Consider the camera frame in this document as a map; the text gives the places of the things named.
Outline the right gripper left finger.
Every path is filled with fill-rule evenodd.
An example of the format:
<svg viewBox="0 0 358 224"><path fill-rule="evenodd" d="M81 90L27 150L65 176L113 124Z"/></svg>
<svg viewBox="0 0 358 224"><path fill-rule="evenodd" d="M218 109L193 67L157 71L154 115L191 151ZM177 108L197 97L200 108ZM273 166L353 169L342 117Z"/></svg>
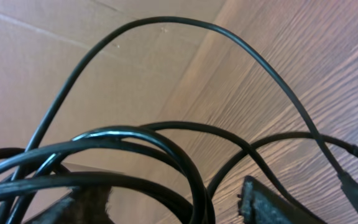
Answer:
<svg viewBox="0 0 358 224"><path fill-rule="evenodd" d="M107 213L110 186L80 187L25 224L113 224Z"/></svg>

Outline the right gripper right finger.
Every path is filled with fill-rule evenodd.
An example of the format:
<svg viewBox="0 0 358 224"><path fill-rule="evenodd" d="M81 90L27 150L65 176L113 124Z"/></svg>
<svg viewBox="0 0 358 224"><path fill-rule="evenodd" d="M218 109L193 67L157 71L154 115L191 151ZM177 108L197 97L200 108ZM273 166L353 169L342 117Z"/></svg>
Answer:
<svg viewBox="0 0 358 224"><path fill-rule="evenodd" d="M249 224L322 224L251 176L244 179L238 212Z"/></svg>

